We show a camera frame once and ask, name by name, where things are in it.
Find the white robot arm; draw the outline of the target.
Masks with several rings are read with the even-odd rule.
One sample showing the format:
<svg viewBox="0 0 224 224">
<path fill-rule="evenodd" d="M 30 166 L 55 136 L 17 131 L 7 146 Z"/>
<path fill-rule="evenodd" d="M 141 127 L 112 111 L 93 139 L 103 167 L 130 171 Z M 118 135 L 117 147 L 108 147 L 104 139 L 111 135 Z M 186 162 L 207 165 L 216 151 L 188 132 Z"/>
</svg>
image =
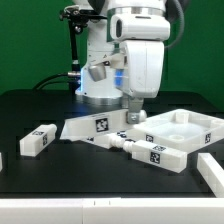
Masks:
<svg viewBox="0 0 224 224">
<path fill-rule="evenodd" d="M 164 53 L 175 20 L 185 25 L 189 0 L 76 0 L 86 13 L 87 61 L 76 94 L 95 104 L 118 104 L 130 124 L 146 98 L 157 96 Z"/>
</svg>

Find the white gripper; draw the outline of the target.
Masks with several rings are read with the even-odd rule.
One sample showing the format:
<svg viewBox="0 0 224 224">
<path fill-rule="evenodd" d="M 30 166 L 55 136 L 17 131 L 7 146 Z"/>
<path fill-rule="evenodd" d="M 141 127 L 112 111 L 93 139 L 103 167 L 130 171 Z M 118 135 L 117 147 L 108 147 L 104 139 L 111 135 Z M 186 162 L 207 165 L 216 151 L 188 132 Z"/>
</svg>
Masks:
<svg viewBox="0 0 224 224">
<path fill-rule="evenodd" d="M 169 38 L 170 24 L 162 16 L 115 14 L 108 35 L 119 44 L 118 53 L 111 61 L 116 69 L 115 86 L 131 96 L 127 122 L 137 124 L 143 98 L 155 98 L 160 88 L 163 41 Z"/>
</svg>

